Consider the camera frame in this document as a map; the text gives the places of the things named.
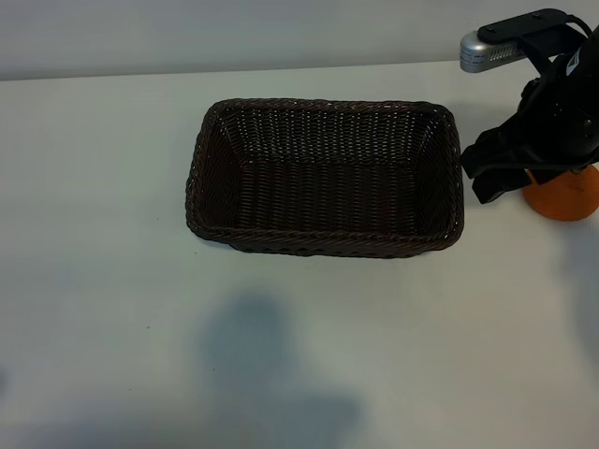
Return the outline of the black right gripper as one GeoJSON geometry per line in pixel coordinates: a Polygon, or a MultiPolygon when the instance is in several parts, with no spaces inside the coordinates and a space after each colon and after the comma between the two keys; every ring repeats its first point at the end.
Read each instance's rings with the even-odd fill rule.
{"type": "Polygon", "coordinates": [[[482,133],[461,155],[481,204],[545,184],[598,153],[598,36],[549,62],[522,92],[517,112],[482,133]]]}

